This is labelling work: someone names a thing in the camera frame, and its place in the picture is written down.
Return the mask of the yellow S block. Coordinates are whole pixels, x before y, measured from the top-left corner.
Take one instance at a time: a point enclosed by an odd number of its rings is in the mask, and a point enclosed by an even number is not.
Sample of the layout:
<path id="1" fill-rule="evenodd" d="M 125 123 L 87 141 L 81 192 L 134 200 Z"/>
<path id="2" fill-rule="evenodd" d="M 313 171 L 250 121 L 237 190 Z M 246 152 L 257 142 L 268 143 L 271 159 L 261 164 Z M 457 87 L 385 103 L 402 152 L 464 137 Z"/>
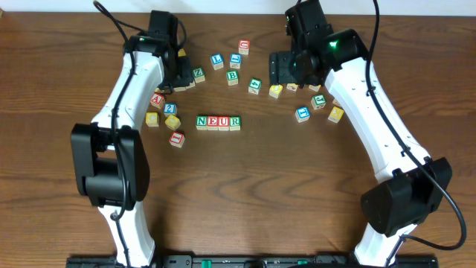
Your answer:
<path id="1" fill-rule="evenodd" d="M 317 86 L 309 85 L 309 89 L 311 89 L 314 92 L 318 92 L 320 88 L 321 88 L 321 85 L 317 85 Z"/>

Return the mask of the green N block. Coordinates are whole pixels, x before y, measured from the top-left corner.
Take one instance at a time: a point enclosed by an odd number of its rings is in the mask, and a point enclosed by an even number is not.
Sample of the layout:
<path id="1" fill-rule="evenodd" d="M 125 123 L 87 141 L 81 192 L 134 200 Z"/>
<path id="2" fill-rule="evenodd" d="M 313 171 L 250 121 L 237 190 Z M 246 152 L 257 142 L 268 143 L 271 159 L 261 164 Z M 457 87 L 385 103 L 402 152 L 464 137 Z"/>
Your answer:
<path id="1" fill-rule="evenodd" d="M 196 129 L 207 130 L 208 129 L 208 117 L 206 115 L 196 116 Z"/>

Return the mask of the red E block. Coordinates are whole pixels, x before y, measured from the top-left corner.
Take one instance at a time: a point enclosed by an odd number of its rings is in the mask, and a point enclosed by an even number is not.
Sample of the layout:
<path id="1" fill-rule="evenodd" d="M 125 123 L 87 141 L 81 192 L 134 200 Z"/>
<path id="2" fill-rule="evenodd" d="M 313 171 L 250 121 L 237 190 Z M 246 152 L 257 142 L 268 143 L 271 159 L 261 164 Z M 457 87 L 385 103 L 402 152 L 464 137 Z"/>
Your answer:
<path id="1" fill-rule="evenodd" d="M 210 115 L 207 117 L 207 130 L 218 130 L 218 116 Z"/>

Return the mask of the green R block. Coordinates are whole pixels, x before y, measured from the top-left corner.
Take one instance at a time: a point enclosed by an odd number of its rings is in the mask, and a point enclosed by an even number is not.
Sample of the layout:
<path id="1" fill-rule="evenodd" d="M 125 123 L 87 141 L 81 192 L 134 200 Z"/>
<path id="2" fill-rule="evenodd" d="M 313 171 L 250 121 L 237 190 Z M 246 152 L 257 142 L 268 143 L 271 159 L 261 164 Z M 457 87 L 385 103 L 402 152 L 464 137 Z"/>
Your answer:
<path id="1" fill-rule="evenodd" d="M 239 131 L 239 130 L 241 130 L 241 117 L 231 116 L 229 118 L 229 129 L 230 129 L 230 131 Z"/>

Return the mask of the blue P block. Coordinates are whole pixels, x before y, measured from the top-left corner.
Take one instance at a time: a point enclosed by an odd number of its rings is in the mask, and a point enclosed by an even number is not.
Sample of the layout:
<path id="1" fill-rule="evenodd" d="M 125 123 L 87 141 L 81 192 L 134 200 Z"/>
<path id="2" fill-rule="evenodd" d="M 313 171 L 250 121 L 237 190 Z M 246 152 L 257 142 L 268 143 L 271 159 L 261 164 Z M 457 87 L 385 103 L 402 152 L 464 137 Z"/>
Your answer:
<path id="1" fill-rule="evenodd" d="M 196 86 L 195 82 L 191 82 L 188 86 L 185 87 L 185 89 L 191 89 Z"/>

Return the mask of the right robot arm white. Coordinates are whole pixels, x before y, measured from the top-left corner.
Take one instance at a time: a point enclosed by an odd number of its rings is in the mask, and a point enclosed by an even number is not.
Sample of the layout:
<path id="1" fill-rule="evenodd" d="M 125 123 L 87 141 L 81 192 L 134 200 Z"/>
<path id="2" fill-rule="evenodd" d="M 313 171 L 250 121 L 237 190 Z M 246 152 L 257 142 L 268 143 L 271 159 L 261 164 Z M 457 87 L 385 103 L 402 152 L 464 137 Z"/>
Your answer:
<path id="1" fill-rule="evenodd" d="M 353 255 L 360 266 L 394 266 L 402 243 L 447 199 L 451 165 L 409 133 L 354 30 L 334 31 L 318 1 L 298 1 L 285 15 L 292 44 L 271 54 L 270 81 L 325 86 L 347 114 L 378 182 L 361 196 L 367 227 Z"/>

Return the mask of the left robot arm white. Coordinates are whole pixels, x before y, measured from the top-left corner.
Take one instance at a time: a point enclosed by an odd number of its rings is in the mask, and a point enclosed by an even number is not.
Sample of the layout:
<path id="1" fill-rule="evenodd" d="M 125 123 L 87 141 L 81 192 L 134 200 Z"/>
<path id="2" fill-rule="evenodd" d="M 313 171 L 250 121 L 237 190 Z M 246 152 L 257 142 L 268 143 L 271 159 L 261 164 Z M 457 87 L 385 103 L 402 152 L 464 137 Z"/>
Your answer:
<path id="1" fill-rule="evenodd" d="M 167 93 L 193 79 L 190 60 L 179 56 L 183 23 L 154 10 L 149 27 L 125 37 L 120 76 L 89 124 L 75 124 L 71 150 L 77 189 L 106 219 L 117 254 L 72 257 L 67 267 L 151 267 L 155 241 L 149 233 L 143 201 L 150 169 L 140 130 L 155 90 Z"/>

